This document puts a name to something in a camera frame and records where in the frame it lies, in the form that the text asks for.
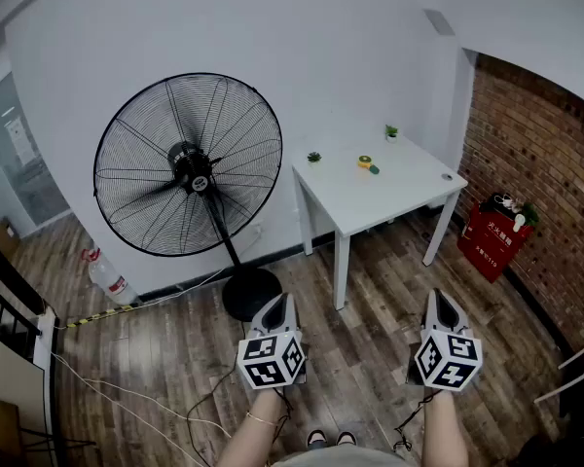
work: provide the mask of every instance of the fan base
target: fan base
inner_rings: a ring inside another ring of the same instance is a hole
[[[250,322],[262,306],[282,292],[279,280],[266,269],[240,267],[223,287],[223,305],[236,320]]]

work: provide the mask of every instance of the brick wall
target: brick wall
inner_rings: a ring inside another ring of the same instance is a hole
[[[584,345],[584,100],[480,55],[459,173],[465,218],[492,192],[531,201],[540,224],[511,267],[574,349]]]

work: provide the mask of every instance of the wooden floor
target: wooden floor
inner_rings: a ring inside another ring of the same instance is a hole
[[[332,307],[333,244],[313,255],[269,265],[297,302],[309,378],[290,388],[295,410],[273,448],[272,459],[304,448],[306,435],[323,428],[329,438],[350,430],[361,445],[390,450],[394,427],[417,405],[422,391],[404,383],[409,344],[420,341],[428,290],[452,294],[483,340],[485,363],[476,382],[456,398],[472,465],[504,465],[537,433],[562,433],[558,402],[532,400],[559,382],[560,353],[502,277],[490,285],[456,249],[450,230],[434,264],[421,257],[436,219],[409,215],[352,238],[347,306]],[[14,257],[21,274],[71,321],[109,307],[92,287],[80,252],[91,239],[67,217],[24,241]],[[156,399],[185,414],[231,369],[240,324],[221,303],[224,281],[160,305],[61,331],[58,352],[83,377],[103,379]],[[184,420],[140,397],[102,390],[192,452]],[[171,466],[190,461],[157,433],[87,389],[57,365],[56,405],[64,436],[97,441],[105,466]],[[230,432],[241,423],[253,393],[233,374],[195,417]],[[413,442],[403,456],[420,464],[423,414],[406,428]],[[196,446],[212,463],[225,445],[216,428],[196,424]],[[97,465],[92,451],[72,450],[70,465]]]

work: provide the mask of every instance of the red fire extinguisher box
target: red fire extinguisher box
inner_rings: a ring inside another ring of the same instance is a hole
[[[499,211],[481,211],[478,203],[458,239],[460,249],[471,264],[491,283],[513,259],[532,233],[532,226],[513,232],[515,222]]]

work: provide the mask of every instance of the foot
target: foot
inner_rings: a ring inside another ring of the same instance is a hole
[[[356,445],[357,439],[354,437],[354,434],[351,432],[341,432],[340,436],[338,436],[338,442],[336,443],[337,446],[339,445]]]
[[[320,429],[316,429],[308,435],[308,449],[319,448],[327,448],[327,437]]]

